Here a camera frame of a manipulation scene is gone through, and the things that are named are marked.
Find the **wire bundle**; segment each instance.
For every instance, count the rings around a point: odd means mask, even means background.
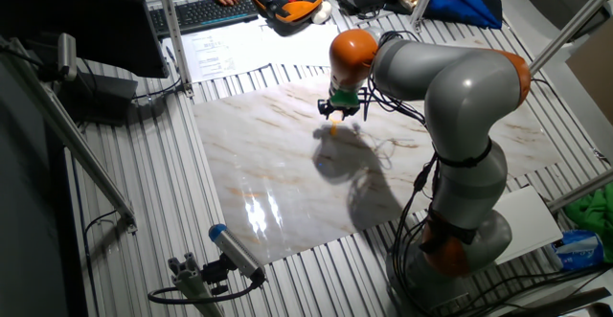
[[[513,298],[513,297],[516,297],[516,296],[518,296],[520,294],[532,291],[532,290],[534,290],[536,288],[539,288],[539,287],[543,287],[543,286],[551,285],[551,284],[557,284],[557,283],[567,283],[567,282],[570,282],[572,280],[580,279],[580,278],[582,278],[584,276],[587,276],[587,275],[596,274],[594,277],[592,277],[590,280],[588,280],[586,283],[584,283],[578,289],[576,289],[571,294],[569,294],[568,296],[566,296],[565,298],[562,299],[562,300],[565,300],[565,299],[568,299],[571,296],[577,294],[582,288],[584,288],[586,285],[591,283],[594,279],[596,279],[600,275],[606,273],[609,269],[611,269],[611,266],[609,264],[600,264],[600,265],[596,265],[596,266],[592,266],[592,267],[588,267],[588,268],[584,268],[584,269],[580,269],[580,270],[576,270],[576,271],[565,272],[565,273],[556,272],[556,273],[545,273],[545,274],[514,276],[512,278],[504,279],[500,283],[497,283],[494,286],[490,287],[488,290],[484,291],[483,293],[481,293],[480,295],[475,297],[473,300],[471,300],[466,306],[464,306],[460,310],[458,310],[458,311],[456,311],[456,312],[454,312],[454,313],[452,313],[452,314],[450,314],[448,316],[449,317],[459,317],[459,316],[482,317],[482,316],[489,315],[491,312],[493,312],[494,310],[496,310],[497,308],[502,307],[502,306],[513,306],[513,307],[517,307],[517,308],[521,308],[521,309],[533,309],[533,307],[530,308],[530,307],[518,306],[518,305],[515,305],[515,304],[508,304],[507,301],[509,299]],[[500,286],[500,285],[502,285],[504,283],[508,283],[508,282],[515,281],[515,280],[520,280],[520,279],[536,279],[536,278],[550,278],[550,279],[541,281],[539,283],[531,284],[531,285],[529,285],[527,287],[524,287],[523,289],[518,290],[515,293],[509,294],[506,297],[502,297],[502,298],[498,299],[497,301],[495,301],[493,303],[485,304],[485,305],[479,306],[479,307],[473,307],[473,306],[475,306],[477,304],[478,301],[483,299],[488,293],[492,292],[498,286]]]
[[[413,305],[418,309],[418,311],[426,316],[429,315],[428,311],[425,308],[423,308],[420,305],[420,303],[409,293],[409,283],[408,283],[407,275],[406,275],[406,267],[407,267],[408,261],[410,260],[408,256],[409,247],[411,245],[411,242],[416,238],[416,236],[421,233],[421,230],[423,229],[423,226],[425,225],[426,219],[419,222],[417,225],[411,227],[411,229],[408,230],[406,234],[404,234],[404,230],[406,228],[406,218],[409,215],[411,206],[413,205],[413,200],[415,199],[415,196],[418,194],[418,192],[420,192],[423,189],[423,187],[425,187],[425,184],[428,180],[428,175],[430,174],[432,167],[437,162],[438,162],[437,154],[435,153],[432,156],[432,159],[430,160],[430,162],[424,165],[423,170],[420,172],[420,174],[418,174],[418,177],[413,183],[413,193],[411,194],[409,201],[407,202],[406,206],[404,206],[404,209],[402,210],[402,214],[400,215],[400,221],[398,223],[398,227],[395,232],[394,244],[392,245],[392,250],[390,251],[390,256],[392,257],[392,266],[394,268],[394,275],[396,275],[396,279],[400,287],[402,287],[402,290],[404,291],[405,295],[407,296],[407,298],[409,298],[411,303],[413,303]],[[401,251],[401,247],[403,244],[405,246],[404,251]]]
[[[420,41],[416,35],[408,31],[390,31],[390,32],[386,32],[381,35],[381,38],[379,39],[378,47],[381,48],[383,44],[387,43],[388,41],[392,39],[395,39],[395,38],[402,39],[402,34],[409,34],[416,41]],[[413,105],[407,102],[397,100],[396,98],[386,96],[376,88],[373,68],[374,68],[374,65],[371,66],[371,72],[368,77],[367,87],[362,88],[362,90],[359,93],[360,96],[364,97],[364,100],[361,101],[362,103],[364,103],[364,121],[366,121],[368,117],[368,109],[369,109],[370,103],[372,101],[375,101],[379,104],[379,106],[383,110],[387,112],[395,112],[395,111],[399,112],[404,116],[408,116],[418,121],[421,125],[427,128],[426,123],[425,123],[425,117],[415,107],[413,107]]]

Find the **monitor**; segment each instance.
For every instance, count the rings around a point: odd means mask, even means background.
[[[66,33],[77,40],[80,58],[139,77],[169,75],[145,0],[0,0],[0,14],[5,39],[57,43]]]

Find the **document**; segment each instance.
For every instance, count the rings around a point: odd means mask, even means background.
[[[221,79],[270,63],[259,23],[244,23],[181,36],[192,82]],[[171,46],[170,39],[163,46]]]

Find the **green cloth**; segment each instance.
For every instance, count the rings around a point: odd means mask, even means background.
[[[564,207],[580,229],[595,232],[604,246],[604,261],[613,263],[613,183]]]

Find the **gray robot arm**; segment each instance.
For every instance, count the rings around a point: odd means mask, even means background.
[[[511,242],[508,223],[492,210],[505,189],[507,161],[488,133],[525,99],[530,74],[522,62],[493,50],[402,39],[388,41],[375,55],[377,90],[402,101],[425,100],[441,165],[423,251],[413,252],[407,271],[414,282],[474,272]]]

